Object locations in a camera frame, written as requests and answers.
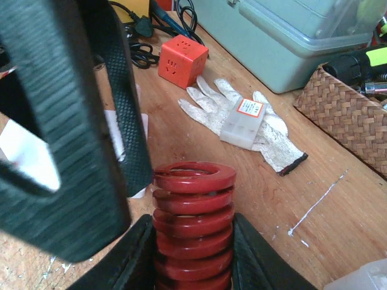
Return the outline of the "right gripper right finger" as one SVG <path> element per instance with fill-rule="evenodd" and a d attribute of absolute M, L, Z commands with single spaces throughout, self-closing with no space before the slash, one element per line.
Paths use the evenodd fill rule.
<path fill-rule="evenodd" d="M 235 214 L 233 226 L 234 289 L 316 289 L 270 246 L 241 213 Z"/>

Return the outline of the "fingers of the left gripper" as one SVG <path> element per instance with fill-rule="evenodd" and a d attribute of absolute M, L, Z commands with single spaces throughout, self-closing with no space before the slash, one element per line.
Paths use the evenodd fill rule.
<path fill-rule="evenodd" d="M 2 1 L 1 42 L 61 180 L 53 193 L 2 163 L 1 229 L 84 261 L 152 177 L 125 31 L 108 1 Z"/>

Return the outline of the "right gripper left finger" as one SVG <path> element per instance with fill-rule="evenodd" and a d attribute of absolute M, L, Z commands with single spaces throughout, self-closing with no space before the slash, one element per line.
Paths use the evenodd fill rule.
<path fill-rule="evenodd" d="M 69 288 L 79 290 L 154 289 L 156 234 L 144 214 L 111 251 Z"/>

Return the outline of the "red spring front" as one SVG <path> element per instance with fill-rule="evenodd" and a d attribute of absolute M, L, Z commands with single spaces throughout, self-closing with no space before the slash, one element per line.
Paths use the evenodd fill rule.
<path fill-rule="evenodd" d="M 154 170 L 156 289 L 232 286 L 234 168 L 186 161 Z"/>

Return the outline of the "beige work glove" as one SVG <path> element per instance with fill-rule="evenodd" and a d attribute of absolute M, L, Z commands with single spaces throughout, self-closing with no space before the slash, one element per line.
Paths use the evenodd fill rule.
<path fill-rule="evenodd" d="M 186 89 L 194 105 L 180 99 L 180 108 L 193 120 L 210 129 L 220 140 L 259 152 L 280 176 L 289 174 L 308 155 L 288 137 L 285 121 L 259 91 L 252 99 L 244 98 L 225 79 L 216 79 L 214 91 L 198 76 L 197 87 Z"/>

